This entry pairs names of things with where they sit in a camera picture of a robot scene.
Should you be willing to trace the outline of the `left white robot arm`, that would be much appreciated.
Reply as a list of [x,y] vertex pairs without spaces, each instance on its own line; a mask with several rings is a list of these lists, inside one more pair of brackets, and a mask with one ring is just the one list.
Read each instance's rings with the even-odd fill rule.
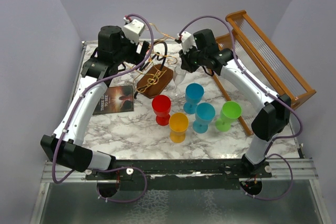
[[82,147],[86,128],[101,97],[107,91],[110,76],[119,74],[124,62],[139,65],[145,57],[149,43],[144,42],[137,51],[144,23],[133,20],[119,26],[103,26],[98,33],[98,46],[83,64],[76,95],[59,126],[51,136],[40,141],[47,157],[59,165],[78,172],[97,169],[104,179],[115,175],[115,157]]

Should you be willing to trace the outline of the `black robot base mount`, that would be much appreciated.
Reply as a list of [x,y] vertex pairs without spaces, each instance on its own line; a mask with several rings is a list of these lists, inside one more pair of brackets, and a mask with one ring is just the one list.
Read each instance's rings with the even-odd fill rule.
[[86,180],[99,183],[120,183],[121,190],[142,190],[144,178],[135,170],[141,169],[148,182],[148,190],[193,190],[239,188],[240,179],[270,178],[271,168],[264,162],[254,171],[248,170],[240,159],[134,159],[116,160],[112,168],[125,170],[103,173],[94,171]]

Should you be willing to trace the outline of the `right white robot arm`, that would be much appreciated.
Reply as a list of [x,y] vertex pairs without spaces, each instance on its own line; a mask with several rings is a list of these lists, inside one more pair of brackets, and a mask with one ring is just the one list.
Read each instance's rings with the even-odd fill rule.
[[251,123],[254,136],[241,159],[242,173],[254,177],[265,161],[270,142],[289,123],[291,98],[286,94],[278,95],[256,79],[241,60],[234,58],[232,49],[220,49],[212,30],[203,29],[194,34],[184,31],[178,36],[178,41],[182,45],[179,52],[182,69],[192,73],[202,67],[222,76],[257,110]]

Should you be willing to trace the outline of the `green plastic goblet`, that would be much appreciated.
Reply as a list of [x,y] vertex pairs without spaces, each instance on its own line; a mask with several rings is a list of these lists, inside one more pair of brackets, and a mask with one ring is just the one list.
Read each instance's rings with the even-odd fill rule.
[[225,102],[221,108],[219,118],[215,122],[217,130],[227,132],[231,124],[241,116],[241,113],[242,109],[237,102]]

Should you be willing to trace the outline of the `clear wine glass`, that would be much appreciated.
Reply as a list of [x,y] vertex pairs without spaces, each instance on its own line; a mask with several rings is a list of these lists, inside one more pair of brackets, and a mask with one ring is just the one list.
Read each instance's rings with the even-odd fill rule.
[[186,76],[186,70],[180,66],[176,66],[173,72],[174,89],[171,91],[171,97],[174,99],[179,94],[179,85],[183,82]]

